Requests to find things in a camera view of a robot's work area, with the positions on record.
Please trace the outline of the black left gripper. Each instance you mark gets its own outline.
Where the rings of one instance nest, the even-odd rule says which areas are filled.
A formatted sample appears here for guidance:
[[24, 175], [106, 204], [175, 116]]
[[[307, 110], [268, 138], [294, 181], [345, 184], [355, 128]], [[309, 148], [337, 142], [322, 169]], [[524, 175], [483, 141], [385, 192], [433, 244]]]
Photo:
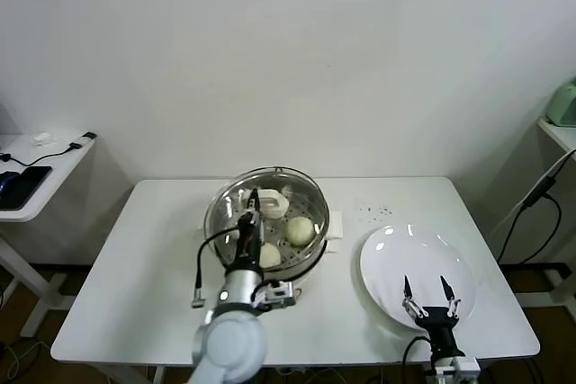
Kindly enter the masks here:
[[254, 188], [246, 201], [244, 215], [238, 220], [236, 263], [242, 269], [260, 269], [262, 247], [260, 208], [259, 191]]

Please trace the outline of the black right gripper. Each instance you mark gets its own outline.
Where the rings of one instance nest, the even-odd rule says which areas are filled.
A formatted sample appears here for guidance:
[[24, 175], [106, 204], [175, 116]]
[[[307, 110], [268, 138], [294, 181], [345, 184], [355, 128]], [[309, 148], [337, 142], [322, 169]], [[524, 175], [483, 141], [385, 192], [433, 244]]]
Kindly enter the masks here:
[[444, 276], [440, 276], [440, 281], [448, 301], [448, 308], [422, 308], [413, 298], [407, 276], [404, 276], [404, 298], [401, 305], [411, 318], [415, 318], [415, 324], [427, 332], [431, 343], [432, 358], [464, 357], [464, 352], [458, 348], [453, 333], [459, 321], [458, 307], [461, 300], [455, 296], [452, 286]]

